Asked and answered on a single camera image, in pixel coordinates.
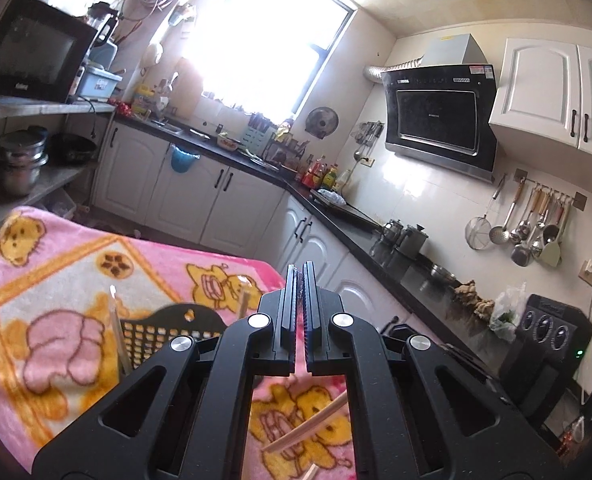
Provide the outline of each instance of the dial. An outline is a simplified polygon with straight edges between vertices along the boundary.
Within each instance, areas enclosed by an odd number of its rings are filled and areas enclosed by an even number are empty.
[[[530,310],[525,314],[525,319],[522,320],[522,327],[524,330],[529,330],[534,324],[534,311]]]
[[[551,340],[551,347],[554,350],[560,350],[567,342],[567,339],[569,339],[569,328],[565,325],[559,326],[556,332],[554,332],[554,337]]]
[[[542,316],[534,328],[534,339],[539,343],[545,341],[547,336],[550,335],[552,324],[551,316]]]

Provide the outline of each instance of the window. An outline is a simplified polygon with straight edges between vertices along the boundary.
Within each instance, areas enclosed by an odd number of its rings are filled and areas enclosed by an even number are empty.
[[[280,123],[296,113],[352,9],[339,0],[226,0],[185,56],[204,92]]]

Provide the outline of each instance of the stacked pot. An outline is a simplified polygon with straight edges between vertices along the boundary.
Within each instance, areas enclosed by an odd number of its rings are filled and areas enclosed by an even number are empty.
[[[47,137],[47,129],[42,126],[0,137],[0,181],[8,194],[25,196],[32,192],[48,160],[44,152]]]

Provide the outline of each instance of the black cabinet handle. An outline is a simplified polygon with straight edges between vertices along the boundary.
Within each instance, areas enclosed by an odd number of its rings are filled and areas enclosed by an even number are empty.
[[[225,187],[222,189],[223,191],[227,191],[227,188],[230,186],[230,184],[231,184],[231,179],[232,179],[233,177],[234,177],[234,174],[233,174],[233,173],[230,173],[230,177],[229,177],[229,179],[227,180],[227,184],[225,184]]]
[[[585,114],[585,137],[583,137],[583,140],[585,142],[589,142],[589,140],[587,140],[587,123],[589,122],[589,115]]]
[[[112,138],[109,140],[109,147],[110,148],[114,147],[114,137],[116,136],[117,131],[118,131],[118,128],[114,128],[114,132],[112,133]]]
[[[298,232],[298,228],[300,227],[300,224],[302,224],[305,220],[307,220],[306,216],[305,216],[305,218],[301,218],[300,222],[298,222],[298,225],[294,229],[294,238],[298,238],[298,235],[296,233]]]
[[[223,173],[225,173],[225,170],[220,170],[220,175],[218,176],[218,180],[216,181],[216,184],[214,185],[214,189],[216,189],[218,187],[218,184],[220,184],[220,180],[222,179]]]
[[[313,222],[310,222],[308,224],[305,224],[305,227],[302,229],[302,231],[300,232],[300,243],[305,243],[305,240],[302,239],[302,236],[305,234],[305,229],[307,229],[308,227],[311,227],[313,224]]]
[[[569,135],[571,135],[572,137],[575,137],[576,134],[574,133],[574,125],[576,124],[576,114],[578,112],[576,110],[572,110],[572,131]]]

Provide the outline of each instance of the pink blanket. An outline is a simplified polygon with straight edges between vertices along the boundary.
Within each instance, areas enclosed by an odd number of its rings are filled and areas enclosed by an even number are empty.
[[[38,450],[118,381],[108,318],[115,285],[123,319],[193,302],[236,320],[241,283],[252,285],[250,314],[284,281],[269,265],[95,231],[42,210],[14,210],[0,230],[0,438],[27,469]],[[302,339],[298,340],[302,359]],[[299,478],[315,463],[321,479],[353,474],[348,417],[282,453],[260,448],[298,426],[345,389],[314,380],[297,362],[288,378],[254,392],[247,466],[253,478]]]

